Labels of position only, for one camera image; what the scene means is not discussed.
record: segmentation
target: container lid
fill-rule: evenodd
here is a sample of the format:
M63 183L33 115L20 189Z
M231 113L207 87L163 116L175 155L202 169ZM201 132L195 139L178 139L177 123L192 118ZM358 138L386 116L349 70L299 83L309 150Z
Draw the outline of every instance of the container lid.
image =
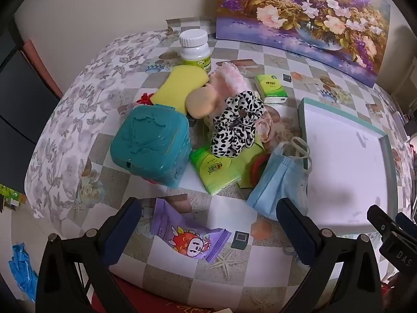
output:
M187 118L173 107L140 105L122 124L110 153L141 176L158 178L175 163L187 133Z
M180 34L180 43L183 47L202 46L208 41L208 37L203 29L189 29Z

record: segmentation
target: teal plastic container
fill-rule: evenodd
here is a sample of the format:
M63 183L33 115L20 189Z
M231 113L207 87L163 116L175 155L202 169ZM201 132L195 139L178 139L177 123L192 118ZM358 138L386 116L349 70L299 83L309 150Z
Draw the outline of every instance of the teal plastic container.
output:
M110 146L116 165L169 188L178 187L190 153L187 118L164 105L136 107Z

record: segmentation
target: pink fluffy cloth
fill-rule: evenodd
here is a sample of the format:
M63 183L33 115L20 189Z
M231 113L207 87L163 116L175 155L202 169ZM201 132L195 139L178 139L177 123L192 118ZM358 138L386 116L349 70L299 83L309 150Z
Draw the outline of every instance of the pink fluffy cloth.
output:
M210 81L207 85L213 87L218 94L217 106L209 115L210 123L213 123L213 118L222 114L226 109L226 103L224 102L226 98L251 90L239 69L230 62L223 62L222 66L210 75Z

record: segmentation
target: blue plastic bag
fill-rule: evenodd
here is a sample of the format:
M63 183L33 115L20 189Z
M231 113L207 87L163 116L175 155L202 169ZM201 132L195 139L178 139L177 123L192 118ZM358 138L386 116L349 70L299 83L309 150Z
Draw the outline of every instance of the blue plastic bag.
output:
M35 302L38 275L30 266L29 255L24 250L24 243L13 246L13 256L9 261L9 267L19 288L28 295L30 300Z

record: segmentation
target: floral tablecloth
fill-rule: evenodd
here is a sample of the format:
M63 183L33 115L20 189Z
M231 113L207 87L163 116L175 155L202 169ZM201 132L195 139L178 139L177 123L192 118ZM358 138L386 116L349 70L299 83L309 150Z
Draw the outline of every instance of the floral tablecloth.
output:
M36 216L52 221L64 237L78 237L99 228L130 196L143 199L144 215L122 257L111 270L152 293L197 307L235 312L277 312L292 296L307 270L276 221L245 204L251 189L237 185L210 196L189 164L177 189L155 185L111 160L109 147L124 116L117 108L153 93L181 61L178 34L206 29L212 65L225 60L253 60L239 70L253 83L257 74L283 74L289 95L284 105L267 106L257 126L267 150L300 134L297 106L303 97L328 103L386 132L395 159L399 211L410 216L412 154L400 141L389 96L370 89L319 62L289 52L238 41L216 40L209 20L168 20L168 31L148 32L115 40L76 78L51 115L36 146L26 176L26 194ZM204 141L203 123L190 124L194 148ZM185 257L149 232L151 198L187 194L193 217L209 228L232 232L216 260ZM235 232L248 237L243 249L232 245ZM381 278L394 268L380 256L379 238L371 235ZM338 264L325 293L329 295L341 269Z

